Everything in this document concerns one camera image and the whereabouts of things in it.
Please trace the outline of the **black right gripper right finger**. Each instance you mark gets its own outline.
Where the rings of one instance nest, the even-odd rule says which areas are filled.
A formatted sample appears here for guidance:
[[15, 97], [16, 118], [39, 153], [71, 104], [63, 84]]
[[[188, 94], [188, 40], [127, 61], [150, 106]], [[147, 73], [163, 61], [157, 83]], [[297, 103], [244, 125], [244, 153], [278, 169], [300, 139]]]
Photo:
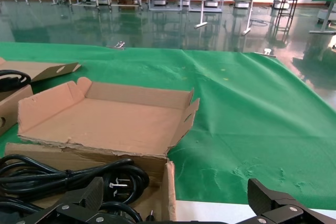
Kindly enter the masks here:
[[256, 215], [241, 223], [335, 224], [335, 219], [305, 207], [288, 193], [268, 189], [256, 178], [248, 180], [247, 198]]

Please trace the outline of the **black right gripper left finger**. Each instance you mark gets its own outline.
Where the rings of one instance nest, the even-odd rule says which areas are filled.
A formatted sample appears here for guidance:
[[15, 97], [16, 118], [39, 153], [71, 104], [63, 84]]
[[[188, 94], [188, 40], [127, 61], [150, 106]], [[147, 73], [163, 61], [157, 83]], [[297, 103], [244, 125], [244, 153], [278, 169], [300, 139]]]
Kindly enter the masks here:
[[18, 223], [113, 223], [113, 217], [99, 212], [103, 180], [96, 177], [83, 189], [66, 192], [52, 206], [26, 216]]

